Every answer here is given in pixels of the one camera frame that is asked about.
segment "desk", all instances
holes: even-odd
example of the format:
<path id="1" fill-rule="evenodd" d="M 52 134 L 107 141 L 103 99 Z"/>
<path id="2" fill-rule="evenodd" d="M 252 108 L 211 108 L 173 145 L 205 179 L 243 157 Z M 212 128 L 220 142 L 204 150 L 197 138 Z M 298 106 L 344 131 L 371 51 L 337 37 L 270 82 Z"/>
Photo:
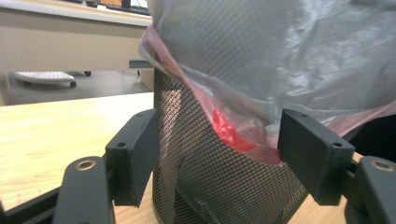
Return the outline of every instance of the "desk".
<path id="1" fill-rule="evenodd" d="M 102 156 L 105 145 L 139 111 L 152 108 L 153 94 L 0 106 L 0 200 L 6 210 L 61 185 L 65 167 Z M 116 207 L 118 223 L 158 224 L 151 183 L 140 208 Z M 345 223 L 344 208 L 320 207 L 310 197 L 290 223 Z"/>
<path id="2" fill-rule="evenodd" d="M 122 71 L 151 17 L 57 0 L 0 1 L 0 73 Z"/>

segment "mesh wastebasket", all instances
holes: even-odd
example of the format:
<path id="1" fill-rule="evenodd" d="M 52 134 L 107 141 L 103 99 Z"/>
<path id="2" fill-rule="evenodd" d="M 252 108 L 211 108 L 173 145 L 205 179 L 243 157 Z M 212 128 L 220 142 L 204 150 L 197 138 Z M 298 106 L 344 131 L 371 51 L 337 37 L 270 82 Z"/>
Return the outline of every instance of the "mesh wastebasket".
<path id="1" fill-rule="evenodd" d="M 288 166 L 256 162 L 218 139 L 191 90 L 154 78 L 161 157 L 154 168 L 158 219 L 180 223 L 286 223 L 307 193 Z"/>

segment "screw hole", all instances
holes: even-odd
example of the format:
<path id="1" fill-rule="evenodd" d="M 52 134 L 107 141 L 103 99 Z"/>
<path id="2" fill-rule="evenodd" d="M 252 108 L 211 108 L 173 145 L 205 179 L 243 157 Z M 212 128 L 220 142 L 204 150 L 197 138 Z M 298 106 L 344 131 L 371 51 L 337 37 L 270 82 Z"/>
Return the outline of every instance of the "screw hole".
<path id="1" fill-rule="evenodd" d="M 378 170 L 393 172 L 394 167 L 385 161 L 371 161 L 371 164 Z"/>
<path id="2" fill-rule="evenodd" d="M 125 147 L 126 143 L 117 143 L 117 147 Z"/>
<path id="3" fill-rule="evenodd" d="M 76 165 L 76 169 L 79 171 L 89 170 L 93 166 L 95 166 L 95 164 L 96 164 L 96 161 L 82 161 Z"/>
<path id="4" fill-rule="evenodd" d="M 335 143 L 332 143 L 332 145 L 333 145 L 333 146 L 335 146 L 335 147 L 341 147 L 341 146 L 342 146 L 342 144 L 341 144 L 341 143 L 337 143 L 337 142 L 335 142 Z"/>

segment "black mesh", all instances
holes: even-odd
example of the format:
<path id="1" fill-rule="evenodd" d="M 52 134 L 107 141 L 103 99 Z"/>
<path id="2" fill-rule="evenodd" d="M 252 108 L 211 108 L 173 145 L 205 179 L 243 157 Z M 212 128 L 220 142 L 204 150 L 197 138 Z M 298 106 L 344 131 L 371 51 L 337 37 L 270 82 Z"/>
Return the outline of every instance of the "black mesh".
<path id="1" fill-rule="evenodd" d="M 287 167 L 256 162 L 218 139 L 191 90 L 155 71 L 161 157 L 153 201 L 165 223 L 287 223 L 306 197 Z"/>

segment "plastic bag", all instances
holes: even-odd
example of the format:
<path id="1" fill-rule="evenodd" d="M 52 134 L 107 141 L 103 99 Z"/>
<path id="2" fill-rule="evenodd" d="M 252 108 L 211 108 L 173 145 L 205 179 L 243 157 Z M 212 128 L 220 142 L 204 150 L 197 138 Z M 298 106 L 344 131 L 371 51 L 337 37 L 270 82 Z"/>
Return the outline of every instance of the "plastic bag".
<path id="1" fill-rule="evenodd" d="M 345 135 L 396 112 L 395 1 L 148 0 L 140 46 L 188 85 L 218 136 L 266 164 L 282 108 Z"/>

